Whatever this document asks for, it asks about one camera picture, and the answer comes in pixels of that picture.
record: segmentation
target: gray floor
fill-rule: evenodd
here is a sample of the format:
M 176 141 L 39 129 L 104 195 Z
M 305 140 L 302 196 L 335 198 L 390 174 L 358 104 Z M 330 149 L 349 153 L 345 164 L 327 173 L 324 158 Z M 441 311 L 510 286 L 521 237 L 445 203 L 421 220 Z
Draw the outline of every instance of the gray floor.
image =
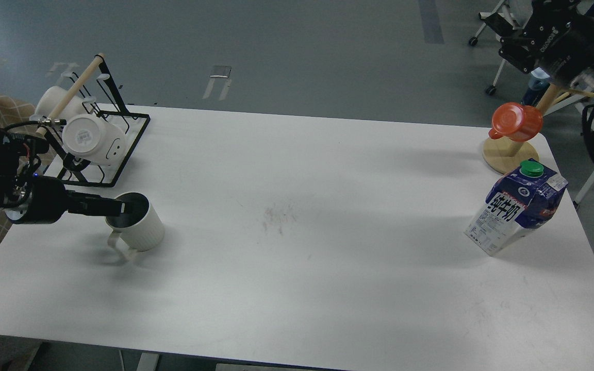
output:
M 0 2 L 0 92 L 38 101 L 70 63 L 80 72 L 105 52 L 126 102 L 205 110 L 489 127 L 519 101 L 528 77 L 511 66 L 484 94 L 500 58 L 491 31 L 467 40 L 496 0 L 191 0 Z M 225 99 L 213 65 L 233 67 Z M 546 119 L 544 135 L 574 196 L 592 172 L 580 115 Z M 594 250 L 594 189 L 579 209 Z M 128 369 L 138 352 L 126 352 Z M 51 344 L 31 369 L 115 369 L 108 348 Z M 158 369 L 214 369 L 165 356 Z

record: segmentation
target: black metal rack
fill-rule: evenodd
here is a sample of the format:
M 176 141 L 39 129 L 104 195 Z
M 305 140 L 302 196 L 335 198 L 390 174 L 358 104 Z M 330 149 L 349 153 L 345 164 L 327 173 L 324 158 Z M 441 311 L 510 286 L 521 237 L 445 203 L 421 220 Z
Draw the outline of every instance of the black metal rack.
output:
M 64 184 L 102 188 L 115 186 L 116 181 L 120 178 L 132 152 L 134 152 L 137 143 L 139 143 L 139 139 L 146 131 L 146 128 L 151 121 L 151 116 L 147 113 L 134 113 L 128 110 L 104 59 L 102 59 L 102 62 L 99 64 L 99 68 L 101 75 L 96 79 L 97 85 L 102 92 L 104 92 L 115 110 L 102 110 L 94 97 L 90 94 L 86 85 L 79 89 L 80 95 L 82 98 L 85 98 L 85 102 L 82 105 L 84 106 L 85 113 L 89 112 L 90 108 L 90 112 L 95 113 L 97 117 L 101 117 L 107 122 L 112 122 L 113 124 L 120 126 L 125 132 L 126 140 L 129 144 L 128 150 L 125 157 L 123 157 L 118 165 L 101 166 L 92 164 L 86 160 L 79 160 L 73 155 L 65 152 L 62 146 L 61 134 L 59 133 L 63 130 L 63 126 L 59 126 L 59 130 L 57 130 L 57 127 L 47 127 L 45 138 L 49 141 L 54 151 L 56 151 L 58 157 L 61 158 L 63 165 L 58 174 L 56 174 L 56 178 L 61 180 Z M 73 84 L 79 78 L 75 72 L 70 73 L 66 77 L 72 80 Z

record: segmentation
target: red cup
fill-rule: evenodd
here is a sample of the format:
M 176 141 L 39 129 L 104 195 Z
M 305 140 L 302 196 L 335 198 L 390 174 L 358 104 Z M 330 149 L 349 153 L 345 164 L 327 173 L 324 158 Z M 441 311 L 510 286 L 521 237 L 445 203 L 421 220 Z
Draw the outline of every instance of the red cup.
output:
M 502 104 L 492 115 L 490 138 L 508 137 L 516 142 L 525 142 L 542 130 L 542 113 L 533 106 L 519 103 Z

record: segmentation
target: white table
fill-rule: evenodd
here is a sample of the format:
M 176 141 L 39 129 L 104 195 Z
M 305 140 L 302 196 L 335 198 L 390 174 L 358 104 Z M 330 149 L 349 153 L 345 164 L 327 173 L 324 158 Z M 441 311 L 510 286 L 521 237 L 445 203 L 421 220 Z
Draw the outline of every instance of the white table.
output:
M 372 370 L 594 370 L 594 256 L 566 195 L 489 258 L 463 233 L 497 174 L 487 128 L 135 107 L 113 197 L 156 249 L 112 265 L 101 217 L 14 226 L 0 334 Z M 541 160 L 556 168 L 542 136 Z

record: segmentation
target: white cup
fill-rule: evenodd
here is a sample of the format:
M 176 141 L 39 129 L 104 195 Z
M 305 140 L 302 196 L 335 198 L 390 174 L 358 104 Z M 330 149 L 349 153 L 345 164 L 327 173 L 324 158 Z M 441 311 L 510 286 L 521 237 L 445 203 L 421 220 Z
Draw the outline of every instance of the white cup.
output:
M 38 101 L 38 105 L 36 106 L 36 111 L 34 112 L 34 116 L 45 116 L 47 117 L 52 110 L 59 104 L 59 101 L 63 99 L 63 97 L 68 93 L 66 89 L 62 87 L 51 87 L 45 91 L 45 94 L 40 98 Z M 59 117 L 52 117 L 53 119 L 62 119 L 62 120 L 70 120 L 71 118 L 75 117 L 76 115 L 81 115 L 82 113 L 92 113 L 93 108 L 90 104 L 83 104 L 84 99 L 79 98 L 78 96 L 73 96 L 68 102 L 68 105 L 59 113 Z
M 123 130 L 96 115 L 71 118 L 61 138 L 69 153 L 98 165 L 121 162 L 127 150 Z
M 116 197 L 117 200 L 133 204 L 131 213 L 120 216 L 107 216 L 105 221 L 111 227 L 107 244 L 125 258 L 116 247 L 121 238 L 127 246 L 136 251 L 147 251 L 156 247 L 164 237 L 164 225 L 157 216 L 155 208 L 146 196 L 137 192 L 127 192 Z

